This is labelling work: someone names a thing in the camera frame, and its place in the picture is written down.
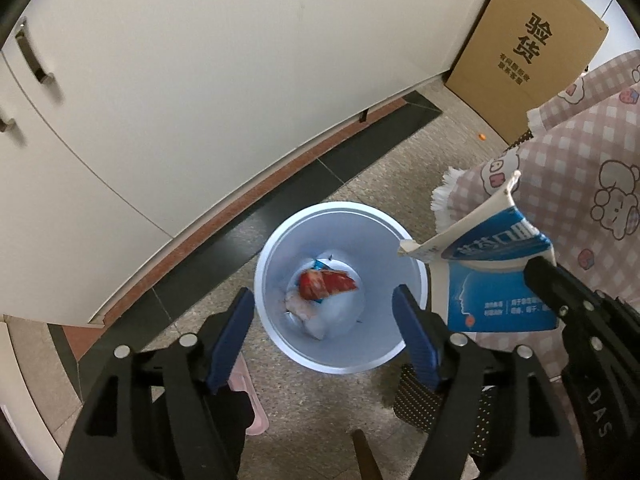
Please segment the pink slipper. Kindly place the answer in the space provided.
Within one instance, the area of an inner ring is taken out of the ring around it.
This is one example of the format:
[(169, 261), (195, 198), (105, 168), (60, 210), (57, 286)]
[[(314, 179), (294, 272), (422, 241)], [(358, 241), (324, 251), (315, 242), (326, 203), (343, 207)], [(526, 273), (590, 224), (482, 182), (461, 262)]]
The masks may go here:
[(262, 407), (262, 402), (260, 402), (258, 398), (258, 394), (252, 381), (252, 376), (250, 376), (250, 370), (248, 369), (242, 353), (240, 353), (235, 360), (228, 379), (228, 384), (232, 391), (242, 391), (246, 393), (250, 399), (250, 406), (253, 410), (254, 420), (247, 428), (246, 434), (249, 437), (257, 437), (264, 434), (269, 428), (269, 419)]

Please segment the black dotted slipper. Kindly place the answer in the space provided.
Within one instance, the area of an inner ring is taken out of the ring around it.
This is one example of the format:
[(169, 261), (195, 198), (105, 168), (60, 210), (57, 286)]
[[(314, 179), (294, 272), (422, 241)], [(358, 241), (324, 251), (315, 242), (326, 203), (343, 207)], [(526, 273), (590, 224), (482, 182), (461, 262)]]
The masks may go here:
[[(469, 452), (472, 457), (484, 457), (487, 452), (495, 393), (494, 387), (485, 387), (480, 394), (474, 438)], [(400, 368), (393, 405), (395, 415), (417, 430), (429, 434), (439, 419), (441, 408), (442, 397), (420, 384), (412, 365), (404, 364)]]

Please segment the white orange plastic bag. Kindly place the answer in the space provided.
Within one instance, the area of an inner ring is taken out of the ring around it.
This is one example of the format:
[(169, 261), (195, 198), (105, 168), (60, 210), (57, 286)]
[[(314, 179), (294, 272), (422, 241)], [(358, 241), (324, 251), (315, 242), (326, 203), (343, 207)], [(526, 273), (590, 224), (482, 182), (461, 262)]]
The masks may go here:
[(304, 299), (297, 289), (291, 289), (285, 294), (284, 306), (302, 330), (317, 340), (343, 335), (352, 325), (352, 312), (345, 294), (317, 302)]

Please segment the brown cardboard box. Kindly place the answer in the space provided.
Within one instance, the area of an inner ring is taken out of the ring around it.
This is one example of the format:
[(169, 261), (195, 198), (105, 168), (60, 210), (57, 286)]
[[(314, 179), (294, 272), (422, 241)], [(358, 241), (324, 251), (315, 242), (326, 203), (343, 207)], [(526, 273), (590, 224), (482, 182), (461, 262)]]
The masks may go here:
[(582, 0), (489, 0), (446, 87), (512, 143), (582, 74), (608, 26)]

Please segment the light blue trash bin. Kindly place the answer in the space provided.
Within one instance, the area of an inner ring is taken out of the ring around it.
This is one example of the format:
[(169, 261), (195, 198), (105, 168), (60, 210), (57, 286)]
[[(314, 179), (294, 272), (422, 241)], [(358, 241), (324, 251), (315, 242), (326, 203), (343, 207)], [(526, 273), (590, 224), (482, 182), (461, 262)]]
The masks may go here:
[(254, 289), (262, 326), (277, 347), (316, 372), (373, 370), (405, 347), (392, 312), (405, 285), (426, 305), (424, 263), (403, 256), (408, 232), (353, 202), (308, 207), (285, 220), (259, 255)]

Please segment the blue white medicine box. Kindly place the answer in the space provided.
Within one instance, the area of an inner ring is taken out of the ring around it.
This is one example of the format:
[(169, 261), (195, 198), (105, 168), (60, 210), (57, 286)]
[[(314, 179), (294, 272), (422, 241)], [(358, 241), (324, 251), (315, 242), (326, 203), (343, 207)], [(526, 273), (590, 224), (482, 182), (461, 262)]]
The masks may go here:
[(403, 240), (399, 253), (430, 270), (432, 311), (453, 332), (529, 333), (554, 330), (555, 314), (524, 280), (530, 259), (555, 263), (552, 243), (521, 213), (512, 176), (464, 218), (420, 244)]

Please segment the white low cabinet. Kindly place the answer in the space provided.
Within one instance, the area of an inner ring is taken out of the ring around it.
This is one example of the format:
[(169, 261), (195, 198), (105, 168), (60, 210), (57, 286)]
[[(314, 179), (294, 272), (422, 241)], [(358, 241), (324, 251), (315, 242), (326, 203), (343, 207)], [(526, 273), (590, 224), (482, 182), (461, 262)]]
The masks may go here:
[(99, 319), (317, 136), (451, 66), (484, 0), (1, 0), (1, 311)]

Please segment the pink checkered tablecloth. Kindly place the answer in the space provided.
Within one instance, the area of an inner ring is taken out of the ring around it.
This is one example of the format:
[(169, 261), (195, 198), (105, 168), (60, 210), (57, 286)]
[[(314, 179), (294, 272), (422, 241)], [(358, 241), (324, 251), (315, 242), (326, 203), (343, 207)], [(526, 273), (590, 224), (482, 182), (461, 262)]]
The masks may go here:
[(480, 206), (514, 171), (515, 205), (555, 258), (591, 289), (639, 304), (639, 53), (578, 77), (527, 114), (529, 140), (432, 195), (437, 232)]

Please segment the red snack wrapper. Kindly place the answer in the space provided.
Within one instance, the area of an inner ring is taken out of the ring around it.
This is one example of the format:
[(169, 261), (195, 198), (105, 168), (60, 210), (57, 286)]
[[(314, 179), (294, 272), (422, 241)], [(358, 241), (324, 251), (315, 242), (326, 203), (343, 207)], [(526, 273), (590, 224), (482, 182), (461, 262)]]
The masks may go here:
[(299, 295), (309, 301), (322, 301), (357, 288), (356, 281), (344, 271), (309, 269), (300, 274), (298, 279)]

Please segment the blue snack wrapper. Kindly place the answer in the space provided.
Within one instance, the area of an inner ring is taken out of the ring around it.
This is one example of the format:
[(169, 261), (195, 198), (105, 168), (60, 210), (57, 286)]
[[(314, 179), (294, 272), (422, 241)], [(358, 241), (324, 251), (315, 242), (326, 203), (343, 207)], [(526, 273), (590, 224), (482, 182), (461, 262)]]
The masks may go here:
[(329, 266), (325, 261), (321, 259), (314, 259), (314, 262), (311, 265), (311, 270), (324, 271), (329, 270), (332, 271), (332, 266)]

